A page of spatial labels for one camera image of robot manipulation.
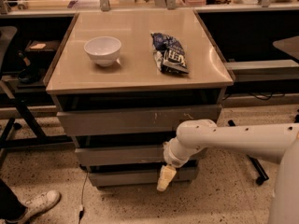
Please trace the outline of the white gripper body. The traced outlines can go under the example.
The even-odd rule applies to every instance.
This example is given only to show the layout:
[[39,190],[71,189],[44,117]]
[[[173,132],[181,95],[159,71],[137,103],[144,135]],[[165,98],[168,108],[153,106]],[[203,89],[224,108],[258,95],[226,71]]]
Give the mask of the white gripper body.
[[188,149],[177,138],[164,142],[164,161],[175,168],[182,167],[190,158]]

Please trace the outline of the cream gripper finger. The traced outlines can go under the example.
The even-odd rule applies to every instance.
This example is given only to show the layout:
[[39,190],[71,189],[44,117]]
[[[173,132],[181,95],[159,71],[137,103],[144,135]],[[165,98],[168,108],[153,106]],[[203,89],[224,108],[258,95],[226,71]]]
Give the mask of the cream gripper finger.
[[157,190],[165,191],[177,173],[175,167],[171,165],[163,165],[160,176],[158,178]]

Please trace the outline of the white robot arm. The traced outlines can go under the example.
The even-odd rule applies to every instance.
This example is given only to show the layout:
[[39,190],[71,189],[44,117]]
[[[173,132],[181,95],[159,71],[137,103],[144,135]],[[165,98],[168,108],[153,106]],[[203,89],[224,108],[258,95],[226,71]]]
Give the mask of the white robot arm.
[[299,125],[296,123],[219,127],[210,119],[182,122],[164,143],[157,190],[164,191],[189,158],[215,147],[279,164],[268,224],[299,224]]

